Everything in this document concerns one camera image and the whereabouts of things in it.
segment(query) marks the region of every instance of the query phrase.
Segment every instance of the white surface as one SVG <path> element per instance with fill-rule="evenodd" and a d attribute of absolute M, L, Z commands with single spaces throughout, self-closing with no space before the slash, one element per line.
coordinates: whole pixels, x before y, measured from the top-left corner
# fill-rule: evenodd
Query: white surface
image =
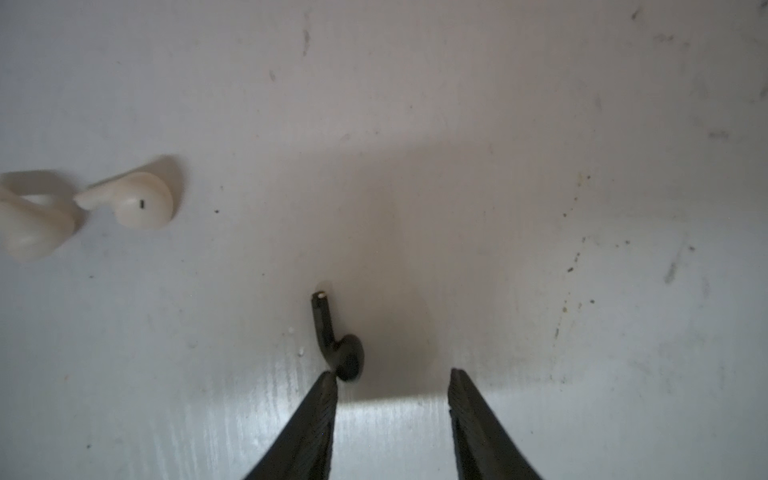
<path fill-rule="evenodd" d="M 0 170 L 185 191 L 0 257 L 0 477 L 240 478 L 321 283 L 332 478 L 454 478 L 452 366 L 547 480 L 765 478 L 759 3 L 1 3 Z"/>

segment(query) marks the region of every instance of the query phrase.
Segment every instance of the white earbud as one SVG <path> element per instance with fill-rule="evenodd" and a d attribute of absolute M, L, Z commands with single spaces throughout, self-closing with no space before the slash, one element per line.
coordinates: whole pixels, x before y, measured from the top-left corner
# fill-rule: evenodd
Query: white earbud
<path fill-rule="evenodd" d="M 174 215 L 174 199 L 157 176 L 134 172 L 74 196 L 85 210 L 109 204 L 120 225 L 141 230 L 160 228 Z"/>
<path fill-rule="evenodd" d="M 0 235 L 11 257 L 28 262 L 45 257 L 74 232 L 66 213 L 37 205 L 0 187 Z"/>

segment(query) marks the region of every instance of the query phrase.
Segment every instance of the black earbud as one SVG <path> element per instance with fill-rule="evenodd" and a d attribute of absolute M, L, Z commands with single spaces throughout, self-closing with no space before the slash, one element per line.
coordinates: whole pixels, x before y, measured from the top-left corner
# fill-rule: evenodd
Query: black earbud
<path fill-rule="evenodd" d="M 353 382 L 360 377 L 365 353 L 362 342 L 354 335 L 345 335 L 336 341 L 331 324 L 331 310 L 325 292 L 312 295 L 312 314 L 315 317 L 315 331 L 320 352 L 331 370 L 344 382 Z"/>

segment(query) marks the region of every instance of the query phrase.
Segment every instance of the earbud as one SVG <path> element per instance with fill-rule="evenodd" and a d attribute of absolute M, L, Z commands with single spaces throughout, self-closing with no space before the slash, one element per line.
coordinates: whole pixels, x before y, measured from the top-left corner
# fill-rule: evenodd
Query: earbud
<path fill-rule="evenodd" d="M 165 226 L 174 215 L 168 186 L 148 172 L 134 172 L 74 196 L 85 210 L 109 204 L 120 225 L 141 230 Z"/>
<path fill-rule="evenodd" d="M 74 219 L 51 207 L 32 203 L 0 187 L 0 235 L 19 262 L 51 254 L 74 232 Z"/>
<path fill-rule="evenodd" d="M 320 352 L 331 370 L 344 382 L 357 380 L 362 373 L 365 360 L 360 339 L 354 335 L 345 335 L 340 341 L 336 341 L 333 325 L 331 325 L 328 296 L 325 292 L 316 292 L 312 295 L 312 313 L 315 318 L 315 331 Z"/>

